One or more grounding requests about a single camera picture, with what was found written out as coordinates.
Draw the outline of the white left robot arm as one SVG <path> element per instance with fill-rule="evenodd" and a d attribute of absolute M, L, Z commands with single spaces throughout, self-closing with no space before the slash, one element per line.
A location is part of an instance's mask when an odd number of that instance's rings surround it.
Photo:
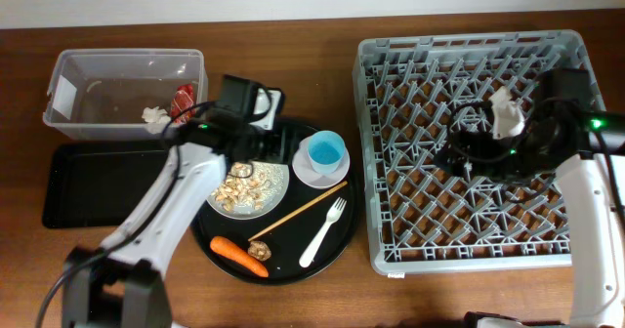
<path fill-rule="evenodd" d="M 57 293 L 64 327 L 171 327 L 164 277 L 187 228 L 236 162 L 287 164 L 296 147 L 276 124 L 285 96 L 278 88 L 232 75 L 197 116 L 165 126 L 168 157 L 133 212 L 95 250 L 74 248 L 47 293 L 35 324 L 42 326 Z"/>

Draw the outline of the round black serving tray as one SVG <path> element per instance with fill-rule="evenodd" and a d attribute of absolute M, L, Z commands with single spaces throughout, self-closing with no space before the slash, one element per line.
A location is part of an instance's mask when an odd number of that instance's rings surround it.
<path fill-rule="evenodd" d="M 249 247 L 247 239 L 250 236 L 323 193 L 321 189 L 305 185 L 293 171 L 289 172 L 285 196 L 267 215 L 253 220 L 235 220 L 204 204 L 191 224 L 192 233 L 208 259 L 237 279 L 260 285 L 286 285 L 305 280 L 340 257 L 355 233 L 363 206 L 362 187 L 357 172 L 352 168 L 348 170 L 345 180 L 347 185 L 260 237 L 271 250 L 271 257 L 264 262 L 269 272 L 267 278 L 214 253 L 210 249 L 210 241 L 215 236 L 223 236 L 245 250 Z M 300 266 L 301 255 L 321 228 L 328 209 L 339 197 L 347 200 L 341 218 L 328 230 L 312 263 L 307 267 Z"/>

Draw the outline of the red snack wrapper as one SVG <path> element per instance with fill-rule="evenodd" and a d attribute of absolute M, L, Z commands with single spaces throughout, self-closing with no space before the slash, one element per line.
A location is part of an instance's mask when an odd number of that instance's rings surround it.
<path fill-rule="evenodd" d="M 170 104 L 170 117 L 175 124 L 187 123 L 194 111 L 182 111 L 195 104 L 195 92 L 192 84 L 185 84 L 177 88 L 177 92 Z"/>

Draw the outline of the orange carrot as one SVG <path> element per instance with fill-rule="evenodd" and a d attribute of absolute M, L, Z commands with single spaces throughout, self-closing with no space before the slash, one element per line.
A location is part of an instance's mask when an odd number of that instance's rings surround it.
<path fill-rule="evenodd" d="M 210 249 L 219 256 L 234 261 L 235 263 L 247 268 L 255 275 L 263 278 L 269 277 L 266 267 L 256 258 L 250 256 L 236 244 L 224 238 L 223 236 L 215 236 L 210 241 Z"/>

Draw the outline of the small pink saucer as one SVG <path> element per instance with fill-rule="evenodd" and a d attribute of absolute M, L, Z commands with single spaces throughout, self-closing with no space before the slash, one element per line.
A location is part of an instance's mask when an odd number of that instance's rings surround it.
<path fill-rule="evenodd" d="M 337 185 L 349 172 L 351 158 L 346 151 L 341 159 L 338 168 L 329 175 L 321 175 L 313 169 L 313 165 L 308 156 L 308 144 L 311 138 L 303 139 L 299 144 L 299 149 L 295 152 L 291 166 L 297 178 L 305 185 L 315 189 L 327 189 Z"/>

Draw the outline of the crumpled white tissue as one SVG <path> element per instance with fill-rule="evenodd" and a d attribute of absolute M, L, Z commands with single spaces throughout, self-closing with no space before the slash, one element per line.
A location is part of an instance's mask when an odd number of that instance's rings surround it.
<path fill-rule="evenodd" d="M 146 130 L 151 134 L 159 134 L 165 126 L 171 121 L 166 109 L 159 106 L 154 108 L 146 107 L 143 111 L 142 118 L 146 123 Z"/>

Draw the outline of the clear plastic waste bin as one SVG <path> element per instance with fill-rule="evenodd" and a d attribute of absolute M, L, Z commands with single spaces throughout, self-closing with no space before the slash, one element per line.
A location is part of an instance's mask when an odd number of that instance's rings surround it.
<path fill-rule="evenodd" d="M 208 97 L 203 54 L 194 49 L 72 49 L 52 73 L 43 122 L 73 140 L 156 140 L 144 110 L 168 111 L 178 89 Z"/>

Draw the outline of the brown food lump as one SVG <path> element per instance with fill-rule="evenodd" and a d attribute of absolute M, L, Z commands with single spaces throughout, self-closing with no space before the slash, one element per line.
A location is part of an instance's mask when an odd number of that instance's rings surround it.
<path fill-rule="evenodd" d="M 259 262 L 264 262 L 271 257 L 270 247 L 265 242 L 258 240 L 250 242 L 247 253 Z"/>

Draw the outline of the blue plastic cup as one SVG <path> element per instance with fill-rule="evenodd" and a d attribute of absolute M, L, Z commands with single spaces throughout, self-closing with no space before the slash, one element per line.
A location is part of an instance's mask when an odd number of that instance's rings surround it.
<path fill-rule="evenodd" d="M 342 137 L 333 131 L 319 131 L 310 136 L 307 154 L 312 168 L 321 175 L 333 173 L 346 152 Z"/>

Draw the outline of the grey dishwasher rack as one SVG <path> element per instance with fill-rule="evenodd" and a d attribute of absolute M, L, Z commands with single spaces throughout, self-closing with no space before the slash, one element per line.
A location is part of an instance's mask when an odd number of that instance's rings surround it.
<path fill-rule="evenodd" d="M 471 103 L 508 89 L 530 110 L 537 78 L 590 69 L 573 30 L 363 40 L 354 62 L 370 262 L 380 274 L 567 267 L 567 216 L 558 191 L 507 188 L 435 165 L 447 129 L 487 132 Z"/>

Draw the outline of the black rectangular tray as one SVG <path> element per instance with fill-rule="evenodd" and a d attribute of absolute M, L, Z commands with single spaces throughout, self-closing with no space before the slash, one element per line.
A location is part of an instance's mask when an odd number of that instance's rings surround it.
<path fill-rule="evenodd" d="M 52 156 L 43 226 L 121 225 L 157 179 L 167 157 L 157 141 L 58 147 Z"/>

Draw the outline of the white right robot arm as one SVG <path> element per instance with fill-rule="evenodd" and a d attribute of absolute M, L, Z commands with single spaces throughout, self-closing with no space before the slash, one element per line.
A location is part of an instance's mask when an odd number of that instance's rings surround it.
<path fill-rule="evenodd" d="M 570 326 L 624 324 L 624 116 L 599 108 L 587 70 L 561 68 L 537 78 L 524 116 L 509 94 L 473 106 L 489 133 L 448 125 L 436 164 L 460 176 L 465 166 L 505 185 L 550 174 L 568 217 L 574 294 Z"/>

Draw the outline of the wooden chopstick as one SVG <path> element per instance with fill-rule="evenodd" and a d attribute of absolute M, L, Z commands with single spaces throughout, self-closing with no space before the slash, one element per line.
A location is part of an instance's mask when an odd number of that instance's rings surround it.
<path fill-rule="evenodd" d="M 330 189 L 324 191 L 318 197 L 314 198 L 313 200 L 309 201 L 308 203 L 304 204 L 303 206 L 297 208 L 293 212 L 287 214 L 286 216 L 282 217 L 278 221 L 276 221 L 273 224 L 271 224 L 271 225 L 267 226 L 266 228 L 262 229 L 258 233 L 252 235 L 251 237 L 249 237 L 247 239 L 247 241 L 248 242 L 254 241 L 257 238 L 259 238 L 260 236 L 262 236 L 262 235 L 270 232 L 271 230 L 277 228 L 278 226 L 281 226 L 282 224 L 288 222 L 289 220 L 293 219 L 294 217 L 296 217 L 299 214 L 303 213 L 304 211 L 308 210 L 309 208 L 311 208 L 313 205 L 317 204 L 321 200 L 327 198 L 328 196 L 332 195 L 333 193 L 335 193 L 336 191 L 340 190 L 344 186 L 348 185 L 348 183 L 349 183 L 348 181 L 342 181 L 342 182 L 338 183 L 337 185 L 331 187 Z"/>

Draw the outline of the white plastic fork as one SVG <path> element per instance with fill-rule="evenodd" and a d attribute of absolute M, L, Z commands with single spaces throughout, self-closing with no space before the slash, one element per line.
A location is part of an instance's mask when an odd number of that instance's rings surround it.
<path fill-rule="evenodd" d="M 299 259 L 299 265 L 301 267 L 309 267 L 313 262 L 313 258 L 316 255 L 325 235 L 329 228 L 335 224 L 342 216 L 344 209 L 346 208 L 347 200 L 339 197 L 334 204 L 330 207 L 326 213 L 326 218 L 319 231 L 313 237 L 302 256 Z"/>

